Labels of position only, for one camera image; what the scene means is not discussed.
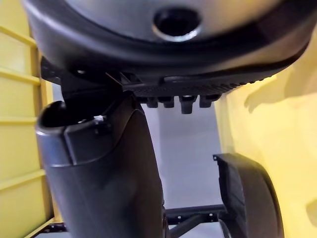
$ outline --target yellow plastic panel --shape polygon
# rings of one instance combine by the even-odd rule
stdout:
[[[30,35],[28,21],[21,0],[0,1],[0,26],[12,29],[25,36]]]
[[[0,238],[22,238],[52,220],[34,125],[52,101],[19,0],[0,0]]]
[[[31,74],[28,62],[31,57],[30,47],[11,36],[5,35],[1,30],[0,42],[0,67]]]
[[[37,88],[0,77],[0,117],[35,117]]]
[[[0,122],[0,181],[39,170],[38,154],[34,123],[1,125]]]
[[[0,191],[1,238],[21,238],[52,217],[50,193],[41,177]]]
[[[268,172],[285,238],[317,237],[317,32],[291,67],[224,95],[215,107],[223,152]]]

